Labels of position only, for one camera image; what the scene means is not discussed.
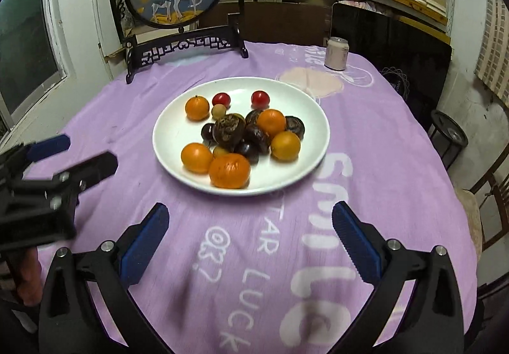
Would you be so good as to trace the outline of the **left hand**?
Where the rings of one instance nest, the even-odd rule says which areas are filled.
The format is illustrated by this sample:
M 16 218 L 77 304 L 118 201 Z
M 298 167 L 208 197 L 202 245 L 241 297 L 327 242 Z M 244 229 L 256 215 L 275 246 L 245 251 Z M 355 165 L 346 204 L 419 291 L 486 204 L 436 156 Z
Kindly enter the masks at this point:
M 25 252 L 19 265 L 21 281 L 17 286 L 17 293 L 27 307 L 34 307 L 41 302 L 43 283 L 41 280 L 41 266 L 38 260 L 38 250 L 29 249 Z

